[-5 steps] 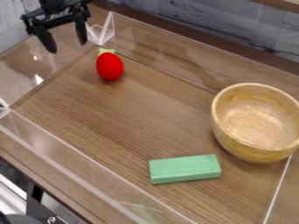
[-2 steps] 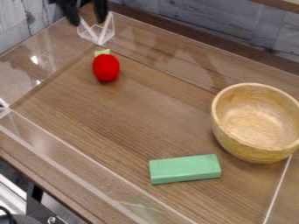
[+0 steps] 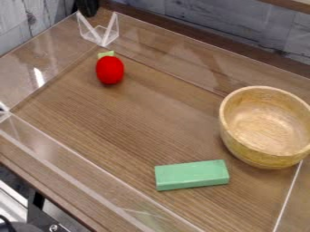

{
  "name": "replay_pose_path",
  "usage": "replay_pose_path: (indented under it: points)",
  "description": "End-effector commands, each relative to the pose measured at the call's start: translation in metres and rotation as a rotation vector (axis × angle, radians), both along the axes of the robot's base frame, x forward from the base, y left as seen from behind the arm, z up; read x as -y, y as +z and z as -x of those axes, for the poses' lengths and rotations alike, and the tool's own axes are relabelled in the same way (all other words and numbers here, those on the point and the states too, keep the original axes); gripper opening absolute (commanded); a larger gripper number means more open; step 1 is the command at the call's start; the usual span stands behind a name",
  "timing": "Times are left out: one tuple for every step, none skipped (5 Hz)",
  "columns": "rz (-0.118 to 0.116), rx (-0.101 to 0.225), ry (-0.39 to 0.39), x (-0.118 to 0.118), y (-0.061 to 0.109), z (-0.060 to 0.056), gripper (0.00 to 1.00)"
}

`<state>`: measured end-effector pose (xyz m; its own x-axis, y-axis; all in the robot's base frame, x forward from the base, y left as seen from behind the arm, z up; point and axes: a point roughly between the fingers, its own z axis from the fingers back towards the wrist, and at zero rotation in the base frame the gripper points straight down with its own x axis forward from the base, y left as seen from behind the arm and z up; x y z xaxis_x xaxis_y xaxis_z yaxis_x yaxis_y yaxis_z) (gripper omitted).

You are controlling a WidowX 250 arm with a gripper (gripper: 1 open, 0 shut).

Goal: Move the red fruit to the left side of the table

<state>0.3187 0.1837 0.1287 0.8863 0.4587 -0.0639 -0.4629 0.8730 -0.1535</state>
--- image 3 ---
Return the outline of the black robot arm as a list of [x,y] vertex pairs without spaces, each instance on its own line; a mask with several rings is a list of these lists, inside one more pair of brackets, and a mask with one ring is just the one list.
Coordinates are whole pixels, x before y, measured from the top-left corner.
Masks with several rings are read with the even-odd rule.
[[76,7],[83,16],[92,17],[98,13],[99,0],[76,0]]

